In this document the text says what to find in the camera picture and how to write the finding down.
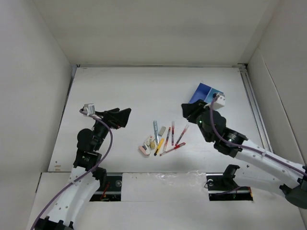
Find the red pen white cap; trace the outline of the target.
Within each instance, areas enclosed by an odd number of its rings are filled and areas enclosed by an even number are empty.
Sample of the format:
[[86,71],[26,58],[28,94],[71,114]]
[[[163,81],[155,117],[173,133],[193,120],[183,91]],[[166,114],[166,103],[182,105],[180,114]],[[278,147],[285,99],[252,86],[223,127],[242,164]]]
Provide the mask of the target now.
[[175,137],[175,122],[172,121],[172,124],[171,124],[171,145],[174,146],[174,137]]

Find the red pen thin slanted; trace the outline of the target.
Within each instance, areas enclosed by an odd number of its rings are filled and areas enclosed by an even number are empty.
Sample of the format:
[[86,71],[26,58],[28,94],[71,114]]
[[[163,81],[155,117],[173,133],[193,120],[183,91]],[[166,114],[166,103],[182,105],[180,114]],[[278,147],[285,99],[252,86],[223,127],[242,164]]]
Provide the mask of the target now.
[[175,146],[177,146],[179,144],[179,142],[181,141],[181,139],[183,138],[184,134],[186,133],[187,129],[189,128],[189,125],[186,125],[185,128],[183,129],[183,131],[181,132],[178,140],[175,143]]

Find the red pen clear barrel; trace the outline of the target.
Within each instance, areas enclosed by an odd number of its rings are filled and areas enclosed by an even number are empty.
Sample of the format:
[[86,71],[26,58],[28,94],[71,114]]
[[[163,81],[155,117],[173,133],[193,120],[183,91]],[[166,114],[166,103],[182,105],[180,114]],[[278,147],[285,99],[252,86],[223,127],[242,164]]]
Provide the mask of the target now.
[[169,136],[170,136],[170,132],[171,132],[171,127],[168,128],[167,136],[166,136],[164,147],[163,147],[163,152],[166,151],[168,140],[169,140]]

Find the red gel pen capped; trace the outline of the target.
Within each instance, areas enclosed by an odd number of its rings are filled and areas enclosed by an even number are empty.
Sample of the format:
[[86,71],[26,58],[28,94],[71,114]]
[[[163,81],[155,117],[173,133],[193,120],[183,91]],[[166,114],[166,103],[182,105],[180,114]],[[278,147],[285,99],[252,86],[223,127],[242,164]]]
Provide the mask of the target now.
[[180,143],[180,144],[174,146],[172,149],[169,149],[169,150],[167,150],[167,151],[162,152],[161,154],[159,154],[159,156],[163,156],[163,155],[165,155],[165,154],[167,154],[167,153],[170,153],[170,152],[172,152],[172,151],[174,151],[174,150],[177,150],[177,149],[179,149],[179,148],[181,148],[181,147],[183,147],[183,146],[185,146],[185,145],[186,145],[186,143],[185,143],[185,142],[182,142],[182,143]]

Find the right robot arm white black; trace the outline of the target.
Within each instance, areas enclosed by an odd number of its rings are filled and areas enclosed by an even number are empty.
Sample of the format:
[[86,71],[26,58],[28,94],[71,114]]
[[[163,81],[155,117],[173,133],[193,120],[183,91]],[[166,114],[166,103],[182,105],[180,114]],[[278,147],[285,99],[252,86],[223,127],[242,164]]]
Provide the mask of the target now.
[[213,110],[213,106],[202,100],[181,105],[183,117],[198,126],[205,141],[214,143],[214,149],[260,170],[257,174],[248,167],[228,165],[222,176],[223,186],[228,189],[235,186],[258,188],[306,209],[307,167],[265,150],[245,135],[227,128],[226,119]]

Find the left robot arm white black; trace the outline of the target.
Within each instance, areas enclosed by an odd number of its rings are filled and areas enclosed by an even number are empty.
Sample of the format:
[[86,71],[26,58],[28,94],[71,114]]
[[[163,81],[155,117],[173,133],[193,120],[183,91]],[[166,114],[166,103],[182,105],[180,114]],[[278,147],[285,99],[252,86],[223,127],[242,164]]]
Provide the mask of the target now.
[[39,214],[35,219],[33,230],[72,230],[94,193],[107,184],[106,169],[99,167],[107,154],[98,151],[107,136],[113,137],[113,129],[126,127],[131,109],[98,112],[90,103],[85,104],[80,113],[94,119],[95,123],[91,129],[78,133],[76,157],[68,182],[46,205],[53,205],[46,217]]

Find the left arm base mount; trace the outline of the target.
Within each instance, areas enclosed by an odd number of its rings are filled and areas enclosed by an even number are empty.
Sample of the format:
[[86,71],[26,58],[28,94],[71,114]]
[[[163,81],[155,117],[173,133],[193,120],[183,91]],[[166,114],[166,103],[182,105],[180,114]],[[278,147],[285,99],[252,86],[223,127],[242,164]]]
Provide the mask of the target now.
[[108,174],[105,185],[99,187],[90,202],[121,201],[122,174]]

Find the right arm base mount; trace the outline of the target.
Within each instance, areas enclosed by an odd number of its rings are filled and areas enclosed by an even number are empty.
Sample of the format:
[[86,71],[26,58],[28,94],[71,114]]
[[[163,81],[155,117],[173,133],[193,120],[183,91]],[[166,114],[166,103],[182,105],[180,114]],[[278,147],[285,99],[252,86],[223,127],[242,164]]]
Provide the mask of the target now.
[[204,188],[208,190],[209,201],[253,201],[250,187],[239,186],[234,181],[239,168],[230,164],[224,172],[206,173]]

